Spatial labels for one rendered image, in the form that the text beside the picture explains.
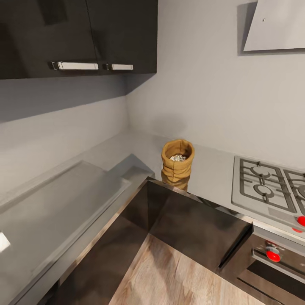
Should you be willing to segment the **popcorn bag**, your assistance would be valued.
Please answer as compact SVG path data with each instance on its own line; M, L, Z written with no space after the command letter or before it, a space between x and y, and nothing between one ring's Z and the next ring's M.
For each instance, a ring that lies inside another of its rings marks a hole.
M162 149L162 172L172 182L177 182L190 176L191 165L194 159L195 149L193 144L185 139L169 141ZM177 161L171 158L182 157L184 160Z

